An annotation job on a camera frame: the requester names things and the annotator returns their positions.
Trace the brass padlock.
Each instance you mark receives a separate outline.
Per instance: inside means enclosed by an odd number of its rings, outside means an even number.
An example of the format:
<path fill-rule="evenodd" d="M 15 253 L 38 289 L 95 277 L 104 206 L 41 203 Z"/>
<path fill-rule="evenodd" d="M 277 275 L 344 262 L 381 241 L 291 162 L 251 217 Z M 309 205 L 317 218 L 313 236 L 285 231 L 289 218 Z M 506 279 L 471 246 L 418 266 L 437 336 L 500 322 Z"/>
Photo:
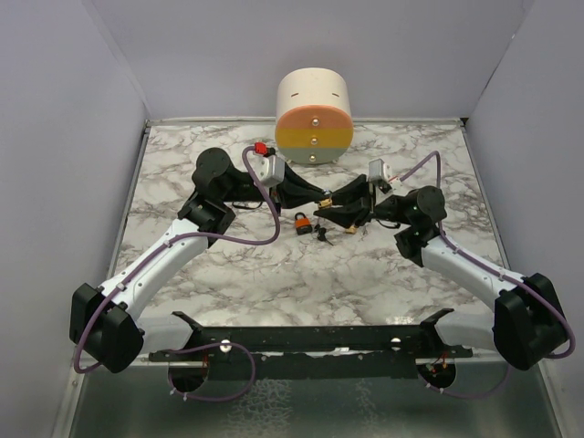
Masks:
<path fill-rule="evenodd" d="M 345 230 L 345 233 L 354 235 L 357 233 L 357 231 L 358 231 L 358 228 L 353 224 Z"/>
<path fill-rule="evenodd" d="M 323 191 L 323 198 L 318 201 L 318 209 L 326 209 L 333 205 L 332 192 L 329 190 Z"/>

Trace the orange black padlock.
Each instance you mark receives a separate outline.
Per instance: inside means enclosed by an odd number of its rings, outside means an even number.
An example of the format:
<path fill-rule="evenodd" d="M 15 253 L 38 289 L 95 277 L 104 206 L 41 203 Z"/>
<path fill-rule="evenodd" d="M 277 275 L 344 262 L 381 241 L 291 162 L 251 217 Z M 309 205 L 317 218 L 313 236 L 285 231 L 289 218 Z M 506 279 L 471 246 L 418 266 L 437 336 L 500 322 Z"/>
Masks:
<path fill-rule="evenodd" d="M 313 232 L 313 225 L 309 218 L 302 212 L 298 212 L 294 216 L 294 226 L 297 235 L 308 235 Z"/>

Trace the black keys of orange padlock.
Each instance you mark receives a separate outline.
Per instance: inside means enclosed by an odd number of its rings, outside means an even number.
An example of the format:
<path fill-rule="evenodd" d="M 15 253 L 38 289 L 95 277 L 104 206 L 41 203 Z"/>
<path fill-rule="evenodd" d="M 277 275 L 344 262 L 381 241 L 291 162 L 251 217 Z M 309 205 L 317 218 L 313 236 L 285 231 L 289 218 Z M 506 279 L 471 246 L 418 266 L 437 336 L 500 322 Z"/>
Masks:
<path fill-rule="evenodd" d="M 328 229 L 325 226 L 320 225 L 320 224 L 314 225 L 314 233 L 316 234 L 316 239 L 319 242 L 323 242 L 323 243 L 326 243 L 328 245 L 333 245 L 333 243 L 330 242 L 328 239 L 327 232 L 328 232 Z"/>

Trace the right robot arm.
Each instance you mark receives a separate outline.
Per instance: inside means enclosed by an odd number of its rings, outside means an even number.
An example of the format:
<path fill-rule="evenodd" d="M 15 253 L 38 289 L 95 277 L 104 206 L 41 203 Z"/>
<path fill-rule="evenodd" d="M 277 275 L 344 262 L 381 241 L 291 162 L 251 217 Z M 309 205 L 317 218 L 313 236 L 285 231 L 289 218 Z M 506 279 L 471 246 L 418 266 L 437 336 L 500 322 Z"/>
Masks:
<path fill-rule="evenodd" d="M 487 315 L 449 311 L 419 335 L 421 350 L 439 357 L 452 345 L 497 352 L 517 370 L 542 359 L 561 359 L 576 346 L 551 281 L 523 276 L 474 255 L 444 233 L 445 199 L 427 185 L 377 202 L 375 188 L 360 177 L 318 204 L 315 216 L 343 228 L 371 220 L 402 229 L 394 238 L 402 257 L 432 270 L 470 292 L 490 310 Z"/>

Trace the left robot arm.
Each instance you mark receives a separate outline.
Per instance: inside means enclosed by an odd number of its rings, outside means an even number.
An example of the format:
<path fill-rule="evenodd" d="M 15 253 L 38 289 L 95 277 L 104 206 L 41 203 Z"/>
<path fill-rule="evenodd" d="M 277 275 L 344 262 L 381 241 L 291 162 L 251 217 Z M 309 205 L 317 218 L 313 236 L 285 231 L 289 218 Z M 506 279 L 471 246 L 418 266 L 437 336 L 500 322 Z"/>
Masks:
<path fill-rule="evenodd" d="M 263 143 L 244 149 L 244 171 L 221 148 L 203 151 L 196 160 L 193 194 L 163 235 L 131 265 L 98 287 L 83 284 L 72 297 L 69 337 L 75 343 L 73 366 L 88 353 L 112 373 L 125 370 L 140 355 L 172 351 L 195 358 L 202 339 L 189 322 L 172 314 L 145 318 L 143 310 L 186 264 L 218 240 L 235 219 L 230 203 L 265 202 L 273 216 L 325 199 L 323 190 L 297 176 Z"/>

